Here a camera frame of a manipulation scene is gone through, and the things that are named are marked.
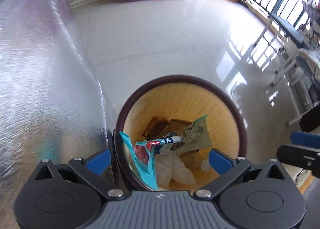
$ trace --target metal screw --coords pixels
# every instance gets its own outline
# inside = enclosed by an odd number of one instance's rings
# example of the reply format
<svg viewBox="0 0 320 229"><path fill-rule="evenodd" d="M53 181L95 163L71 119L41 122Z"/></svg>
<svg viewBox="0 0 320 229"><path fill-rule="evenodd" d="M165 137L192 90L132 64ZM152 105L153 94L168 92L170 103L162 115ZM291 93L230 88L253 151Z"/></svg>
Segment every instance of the metal screw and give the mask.
<svg viewBox="0 0 320 229"><path fill-rule="evenodd" d="M206 189L200 189L196 192L196 196L201 198L207 198L207 197L210 197L211 195L212 195L211 191Z"/></svg>
<svg viewBox="0 0 320 229"><path fill-rule="evenodd" d="M108 191L108 196L111 197L122 197L124 192L121 189L111 189Z"/></svg>

